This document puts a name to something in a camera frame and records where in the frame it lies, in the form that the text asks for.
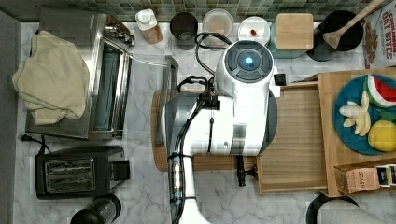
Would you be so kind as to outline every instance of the white countertop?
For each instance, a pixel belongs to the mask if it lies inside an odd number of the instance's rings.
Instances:
[[[194,59],[192,50],[181,50],[169,32],[168,23],[160,23],[164,40],[149,45],[140,31],[135,31],[135,55],[171,54],[179,63],[179,78],[189,75],[206,75]],[[36,23],[22,24],[21,59],[30,52],[30,39],[37,29]],[[135,24],[127,23],[134,30]],[[236,30],[230,37],[236,40]],[[221,51],[202,50],[202,59],[215,68]],[[362,69],[362,47],[339,53],[326,63],[318,63],[306,55],[295,60],[276,60],[278,72],[287,74],[287,81],[300,80],[318,72]],[[167,173],[155,166],[150,143],[149,117],[152,94],[161,87],[155,71],[142,66],[133,77],[129,89],[126,132],[121,141],[106,141],[100,144],[123,146],[132,163],[132,179],[116,192],[122,201],[122,211],[115,223],[170,223]],[[17,135],[24,134],[26,108],[19,100]],[[52,150],[91,144],[77,140],[47,138]],[[69,224],[71,217],[92,199],[69,199],[39,201],[35,196],[34,158],[39,149],[35,143],[23,143],[17,139],[14,223],[15,224]],[[274,193],[259,196],[257,183],[247,178],[247,185],[239,188],[236,171],[195,172],[195,188],[203,215],[212,223],[271,223],[305,224],[306,209],[318,196],[314,191]],[[361,208],[391,223],[396,219],[396,195],[394,193],[370,194],[353,197]]]

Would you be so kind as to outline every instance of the blue indicator light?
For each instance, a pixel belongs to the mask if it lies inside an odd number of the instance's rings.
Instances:
[[[253,63],[253,59],[251,59],[251,58],[246,58],[246,59],[245,59],[245,63],[251,64],[251,63]]]

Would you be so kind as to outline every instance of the wooden lid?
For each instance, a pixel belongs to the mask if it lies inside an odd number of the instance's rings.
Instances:
[[[276,48],[314,47],[314,17],[310,13],[280,13],[276,17]]]

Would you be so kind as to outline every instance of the pot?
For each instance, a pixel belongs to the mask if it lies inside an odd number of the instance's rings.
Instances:
[[[357,22],[347,30],[340,39],[337,49],[332,48],[323,39],[323,34],[337,31],[355,17],[346,10],[334,11],[314,30],[314,47],[307,52],[308,56],[318,62],[329,61],[336,56],[337,51],[350,51],[356,48],[363,39],[363,26]]]

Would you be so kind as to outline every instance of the wooden spoon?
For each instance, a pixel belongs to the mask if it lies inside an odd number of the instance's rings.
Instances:
[[[359,12],[351,21],[349,21],[343,28],[323,34],[323,38],[326,41],[328,45],[330,45],[332,48],[337,49],[341,36],[353,25],[355,25],[356,22],[360,21],[363,19],[365,16],[370,14],[376,7],[381,5],[385,0],[373,0],[367,7],[365,7],[361,12]]]

